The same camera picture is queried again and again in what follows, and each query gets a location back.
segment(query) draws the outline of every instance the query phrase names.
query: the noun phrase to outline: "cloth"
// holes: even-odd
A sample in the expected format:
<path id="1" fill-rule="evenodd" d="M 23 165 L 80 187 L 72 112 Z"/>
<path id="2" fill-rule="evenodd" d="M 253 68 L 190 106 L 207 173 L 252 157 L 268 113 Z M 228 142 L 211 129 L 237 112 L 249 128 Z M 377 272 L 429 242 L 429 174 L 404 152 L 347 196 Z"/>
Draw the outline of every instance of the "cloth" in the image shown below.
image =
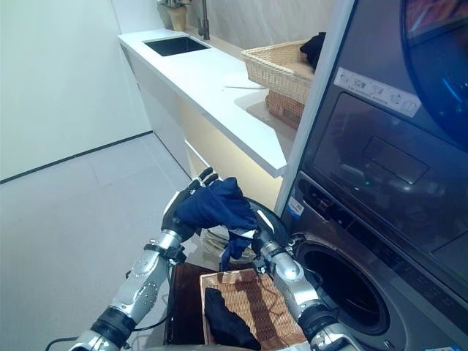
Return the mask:
<path id="1" fill-rule="evenodd" d="M 321 31 L 318 35 L 310 39 L 299 50 L 307 55 L 307 61 L 316 69 L 322 50 L 323 42 L 325 40 L 325 32 Z"/>
<path id="2" fill-rule="evenodd" d="M 257 227 L 255 214 L 235 178 L 199 188 L 177 207 L 175 214 L 184 223 L 197 228 L 224 225 L 227 229 L 251 230 Z"/>
<path id="3" fill-rule="evenodd" d="M 242 257 L 242 252 L 252 243 L 251 238 L 245 238 L 229 232 L 229 241 L 227 242 L 224 252 L 221 256 L 221 262 L 219 264 L 219 270 L 221 272 L 227 271 L 229 268 L 229 261 L 232 257 L 234 260 L 238 260 Z"/>
<path id="4" fill-rule="evenodd" d="M 217 289 L 205 289 L 205 316 L 211 335 L 218 344 L 251 350 L 262 348 L 244 320 L 227 309 L 224 298 Z"/>

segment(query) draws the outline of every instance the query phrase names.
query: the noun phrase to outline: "white wall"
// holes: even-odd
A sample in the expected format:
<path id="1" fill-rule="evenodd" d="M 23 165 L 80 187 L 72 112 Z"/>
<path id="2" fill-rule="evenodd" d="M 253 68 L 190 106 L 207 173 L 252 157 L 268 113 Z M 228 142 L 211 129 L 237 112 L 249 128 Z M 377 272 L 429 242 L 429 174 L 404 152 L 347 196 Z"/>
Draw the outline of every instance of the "white wall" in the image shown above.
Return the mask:
<path id="1" fill-rule="evenodd" d="M 156 0 L 112 0 L 122 34 L 165 27 L 170 21 Z"/>
<path id="2" fill-rule="evenodd" d="M 111 0 L 1 2 L 0 178 L 151 129 Z"/>
<path id="3" fill-rule="evenodd" d="M 310 39 L 326 31 L 335 0 L 207 0 L 210 32 L 240 48 Z M 197 25 L 201 0 L 189 6 Z"/>

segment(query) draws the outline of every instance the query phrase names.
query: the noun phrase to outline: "navy blue cloth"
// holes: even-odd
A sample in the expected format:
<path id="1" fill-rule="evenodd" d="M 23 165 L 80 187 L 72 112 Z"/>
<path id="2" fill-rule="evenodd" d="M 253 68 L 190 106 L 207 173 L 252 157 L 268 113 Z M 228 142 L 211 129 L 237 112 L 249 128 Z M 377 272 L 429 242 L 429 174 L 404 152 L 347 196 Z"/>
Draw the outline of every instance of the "navy blue cloth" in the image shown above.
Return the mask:
<path id="1" fill-rule="evenodd" d="M 242 252 L 244 252 L 247 246 L 251 243 L 251 239 L 244 238 L 243 236 L 229 232 L 229 241 L 227 242 L 227 245 L 224 248 L 224 252 L 222 253 L 219 270 L 221 272 L 227 271 L 229 268 L 230 258 L 232 257 L 235 260 L 241 258 Z"/>
<path id="2" fill-rule="evenodd" d="M 175 216 L 197 228 L 224 225 L 227 229 L 251 230 L 257 227 L 255 214 L 235 178 L 199 188 L 177 207 Z"/>

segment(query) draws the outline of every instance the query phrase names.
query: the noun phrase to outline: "laundry basket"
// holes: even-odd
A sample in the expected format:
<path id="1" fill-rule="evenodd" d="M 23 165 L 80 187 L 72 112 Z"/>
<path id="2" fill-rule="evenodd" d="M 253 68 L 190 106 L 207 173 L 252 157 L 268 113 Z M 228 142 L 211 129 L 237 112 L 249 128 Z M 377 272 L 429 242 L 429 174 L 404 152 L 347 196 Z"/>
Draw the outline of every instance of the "laundry basket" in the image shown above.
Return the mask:
<path id="1" fill-rule="evenodd" d="M 249 79 L 305 104 L 314 75 L 306 54 L 299 50 L 305 42 L 285 42 L 242 51 Z"/>
<path id="2" fill-rule="evenodd" d="M 200 276 L 205 344 L 216 344 L 205 318 L 207 287 L 221 292 L 226 307 L 245 321 L 262 350 L 278 350 L 306 341 L 270 276 L 258 276 L 253 269 L 246 269 Z"/>

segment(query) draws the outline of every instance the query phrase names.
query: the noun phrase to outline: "woven basket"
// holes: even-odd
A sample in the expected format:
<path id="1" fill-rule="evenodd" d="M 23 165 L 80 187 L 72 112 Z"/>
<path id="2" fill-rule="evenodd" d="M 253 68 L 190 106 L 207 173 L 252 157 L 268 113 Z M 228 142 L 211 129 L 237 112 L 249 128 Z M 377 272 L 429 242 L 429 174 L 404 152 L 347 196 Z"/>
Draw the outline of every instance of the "woven basket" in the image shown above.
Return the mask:
<path id="1" fill-rule="evenodd" d="M 221 292 L 226 307 L 245 321 L 261 343 L 262 351 L 283 349 L 306 341 L 271 278 L 246 269 L 200 276 L 205 344 L 216 344 L 205 317 L 207 287 Z"/>
<path id="2" fill-rule="evenodd" d="M 249 79 L 305 104 L 313 77 L 306 55 L 299 50 L 305 42 L 242 51 Z"/>
<path id="3" fill-rule="evenodd" d="M 272 90 L 265 98 L 265 103 L 268 111 L 273 116 L 282 120 L 288 126 L 298 129 L 304 111 L 304 104 Z"/>

